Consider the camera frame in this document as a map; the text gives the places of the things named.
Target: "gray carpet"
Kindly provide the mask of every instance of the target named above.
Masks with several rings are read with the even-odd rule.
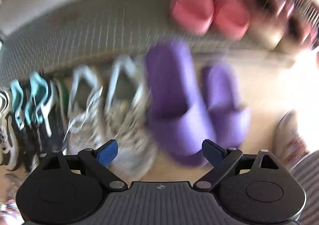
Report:
[[[66,5],[13,33],[0,51],[0,84],[26,80],[30,72],[56,71],[120,52],[145,53],[165,38],[182,36],[192,53],[214,48],[262,50],[248,38],[229,41],[210,30],[203,37],[183,33],[168,17],[170,0],[84,0]]]

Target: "black sneaker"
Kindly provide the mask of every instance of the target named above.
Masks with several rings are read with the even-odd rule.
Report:
[[[13,80],[10,85],[12,94],[12,113],[13,122],[12,128],[15,135],[20,142],[20,150],[23,152],[23,164],[26,171],[31,172],[37,162],[35,153],[34,137],[30,127],[25,124],[24,109],[28,98],[30,97],[30,90],[20,86],[18,80]]]
[[[13,129],[15,121],[12,114],[12,94],[10,90],[0,91],[0,104],[1,165],[4,165],[9,171],[14,171],[22,163],[23,149]]]
[[[41,160],[53,150],[66,152],[67,90],[58,80],[46,80],[37,72],[30,75],[30,87],[25,119],[35,137],[37,155]]]

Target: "purple slide sandal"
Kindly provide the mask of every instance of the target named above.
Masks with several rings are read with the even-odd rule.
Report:
[[[215,141],[215,133],[187,43],[157,44],[146,55],[146,70],[152,94],[147,123],[155,140],[176,161],[205,165],[202,142]]]
[[[239,91],[232,68],[217,62],[202,69],[203,98],[215,128],[217,144],[238,148],[250,123],[250,111],[239,106]]]

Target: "metal screw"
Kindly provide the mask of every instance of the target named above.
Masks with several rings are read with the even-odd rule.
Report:
[[[122,181],[112,181],[110,182],[110,187],[113,189],[121,189],[124,187],[124,183]]]
[[[212,184],[208,181],[199,181],[196,183],[196,186],[200,189],[209,189],[211,188]]]

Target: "striped fabric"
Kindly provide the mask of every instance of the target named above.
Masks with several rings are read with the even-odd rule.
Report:
[[[302,225],[319,224],[319,151],[302,160],[291,174],[307,194],[306,206],[298,221]]]

